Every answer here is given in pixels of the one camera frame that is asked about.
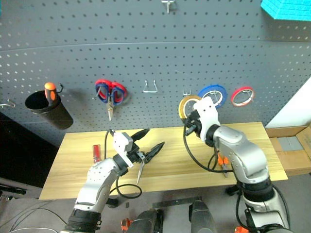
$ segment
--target black cup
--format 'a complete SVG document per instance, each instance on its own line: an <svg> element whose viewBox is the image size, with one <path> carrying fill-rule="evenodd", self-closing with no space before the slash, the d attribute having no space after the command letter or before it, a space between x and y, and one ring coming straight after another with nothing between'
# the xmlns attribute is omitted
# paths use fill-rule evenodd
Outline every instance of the black cup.
<svg viewBox="0 0 311 233"><path fill-rule="evenodd" d="M63 106L59 95L57 95L55 102L49 106L44 91L37 91L25 100L25 105L33 113L39 114L60 130L67 129L73 124L73 119Z"/></svg>

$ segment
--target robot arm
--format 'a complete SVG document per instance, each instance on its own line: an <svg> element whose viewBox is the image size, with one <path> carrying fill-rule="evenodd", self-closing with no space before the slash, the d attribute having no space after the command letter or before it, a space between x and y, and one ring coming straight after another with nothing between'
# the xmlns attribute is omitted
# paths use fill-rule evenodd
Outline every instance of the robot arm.
<svg viewBox="0 0 311 233"><path fill-rule="evenodd" d="M113 147L118 154L94 164L89 169L68 225L61 233L94 233L99 229L101 212L108 200L112 184L119 176L126 174L127 168L133 167L134 162L141 162L145 158L134 142L143 138L148 131L149 129L139 131L131 137L126 133L113 132ZM162 146L157 147L156 150L160 151L161 148Z"/></svg>
<svg viewBox="0 0 311 233"><path fill-rule="evenodd" d="M195 111L185 122L189 128L186 135L196 132L203 142L211 147L216 146L221 154L230 160L243 192L250 228L260 228L269 224L288 228L286 210L270 181L267 159L263 151L248 141L244 133L220 125L217 110L210 97L196 102L193 107Z"/></svg>

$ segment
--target red tape roll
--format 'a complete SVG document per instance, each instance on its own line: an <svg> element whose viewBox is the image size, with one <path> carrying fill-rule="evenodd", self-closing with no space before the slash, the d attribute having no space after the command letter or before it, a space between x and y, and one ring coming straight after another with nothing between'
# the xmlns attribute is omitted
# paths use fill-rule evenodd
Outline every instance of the red tape roll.
<svg viewBox="0 0 311 233"><path fill-rule="evenodd" d="M236 97L238 94L240 94L241 92L243 92L243 91L251 91L252 94L251 94L251 96L250 96L247 100L245 100L244 102L242 102L242 103L236 103L236 102L234 101L235 97ZM244 87L241 87L240 89L236 90L236 91L233 93L233 95L231 96L231 102L232 102L232 104L233 104L234 106L242 107L242 106L248 105L248 104L253 100L254 97L255 97L255 92L254 92L253 88L251 88L250 86L244 86Z"/></svg>

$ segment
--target blue tape roll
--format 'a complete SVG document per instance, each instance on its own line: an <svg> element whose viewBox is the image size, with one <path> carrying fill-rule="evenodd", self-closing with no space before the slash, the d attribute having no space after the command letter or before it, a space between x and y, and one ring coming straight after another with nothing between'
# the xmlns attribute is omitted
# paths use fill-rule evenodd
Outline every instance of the blue tape roll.
<svg viewBox="0 0 311 233"><path fill-rule="evenodd" d="M204 87L198 94L199 97L201 98L204 98L206 97L206 94L208 92L211 92L211 91L217 91L217 92L220 92L221 95L223 96L221 101L218 103L214 103L215 104L215 107L216 108L219 108L220 106L222 106L224 104L224 102L227 100L227 92L225 91L225 88L223 86L220 86L220 85L211 85L211 86L206 86Z"/></svg>

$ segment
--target orange screwdriver handle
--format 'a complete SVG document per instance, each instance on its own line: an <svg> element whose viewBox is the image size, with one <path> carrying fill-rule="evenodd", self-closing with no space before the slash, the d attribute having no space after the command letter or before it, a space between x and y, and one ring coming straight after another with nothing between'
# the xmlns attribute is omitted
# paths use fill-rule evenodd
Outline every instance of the orange screwdriver handle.
<svg viewBox="0 0 311 233"><path fill-rule="evenodd" d="M49 106L53 105L57 99L56 86L54 83L46 83L44 84L44 93L45 98L47 98L49 102Z"/></svg>

